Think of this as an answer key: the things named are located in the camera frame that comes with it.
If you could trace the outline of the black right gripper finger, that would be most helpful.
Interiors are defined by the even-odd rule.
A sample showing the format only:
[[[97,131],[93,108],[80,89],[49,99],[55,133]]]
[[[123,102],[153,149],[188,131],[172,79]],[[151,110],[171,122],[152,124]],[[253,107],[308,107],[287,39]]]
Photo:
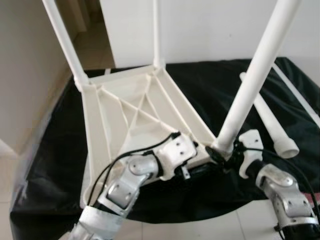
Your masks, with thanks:
[[[211,162],[216,165],[223,165],[226,162],[226,159],[220,153],[215,151],[214,148],[210,146],[206,146],[206,153],[211,159]]]

